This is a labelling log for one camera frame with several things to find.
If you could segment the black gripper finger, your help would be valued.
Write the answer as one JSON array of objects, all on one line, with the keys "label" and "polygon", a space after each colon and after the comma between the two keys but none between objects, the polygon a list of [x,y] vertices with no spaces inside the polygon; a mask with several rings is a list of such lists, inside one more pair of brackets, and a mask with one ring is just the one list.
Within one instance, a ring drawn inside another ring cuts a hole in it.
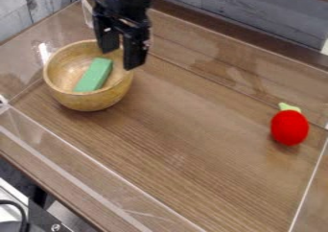
[{"label": "black gripper finger", "polygon": [[130,27],[123,32],[123,65],[127,71],[141,66],[149,52],[149,27]]},{"label": "black gripper finger", "polygon": [[94,14],[93,21],[99,48],[105,54],[110,53],[119,48],[119,32],[109,18]]}]

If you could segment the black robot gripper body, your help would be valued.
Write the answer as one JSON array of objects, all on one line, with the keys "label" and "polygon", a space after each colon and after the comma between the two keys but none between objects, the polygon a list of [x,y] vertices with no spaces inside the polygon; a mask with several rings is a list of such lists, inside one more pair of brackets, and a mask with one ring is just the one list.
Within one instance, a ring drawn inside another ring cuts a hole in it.
[{"label": "black robot gripper body", "polygon": [[98,35],[149,35],[152,23],[148,11],[152,0],[94,0],[94,30]]}]

